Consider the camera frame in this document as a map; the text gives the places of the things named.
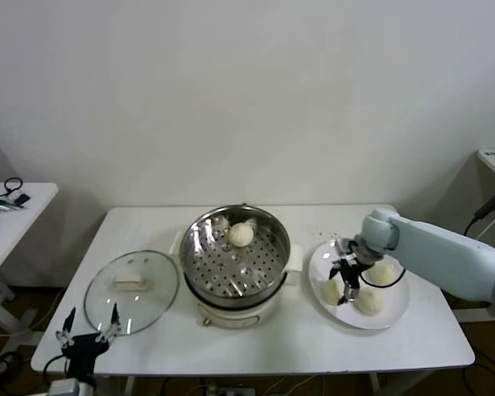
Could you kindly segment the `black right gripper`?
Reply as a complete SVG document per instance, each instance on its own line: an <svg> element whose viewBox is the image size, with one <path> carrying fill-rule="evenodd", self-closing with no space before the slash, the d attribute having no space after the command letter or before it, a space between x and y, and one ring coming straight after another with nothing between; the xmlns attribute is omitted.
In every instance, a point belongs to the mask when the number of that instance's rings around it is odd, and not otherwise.
<svg viewBox="0 0 495 396"><path fill-rule="evenodd" d="M349 287L345 287L342 297L338 300L337 305L352 303L357 300L360 291L360 275L365 270L365 266L357 263L350 264L346 259L338 259L332 262L332 267L329 271L328 279L333 279L337 274L341 273L342 279Z"/></svg>

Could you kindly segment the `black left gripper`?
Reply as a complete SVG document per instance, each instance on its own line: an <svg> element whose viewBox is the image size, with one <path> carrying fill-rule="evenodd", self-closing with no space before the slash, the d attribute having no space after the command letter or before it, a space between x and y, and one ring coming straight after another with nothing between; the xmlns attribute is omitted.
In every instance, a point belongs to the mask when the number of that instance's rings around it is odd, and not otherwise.
<svg viewBox="0 0 495 396"><path fill-rule="evenodd" d="M99 333L90 333L71 337L71 329L76 308L73 307L64 320L61 330L55 333L62 347L62 353L68 360L68 377L86 378L93 376L97 357L108 351L110 343L120 333L120 315L117 303L111 311L110 326Z"/></svg>

